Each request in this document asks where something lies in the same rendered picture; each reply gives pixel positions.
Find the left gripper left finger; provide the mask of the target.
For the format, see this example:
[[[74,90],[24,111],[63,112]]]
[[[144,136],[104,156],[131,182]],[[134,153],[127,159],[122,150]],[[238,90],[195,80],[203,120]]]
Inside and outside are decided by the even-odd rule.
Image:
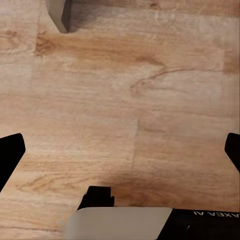
[[[26,151],[21,133],[0,138],[0,192]]]

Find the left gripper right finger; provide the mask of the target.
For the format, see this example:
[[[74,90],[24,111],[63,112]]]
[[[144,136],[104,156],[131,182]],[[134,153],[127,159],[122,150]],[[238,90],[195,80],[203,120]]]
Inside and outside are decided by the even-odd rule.
[[[240,172],[240,134],[228,134],[225,143],[225,152]]]

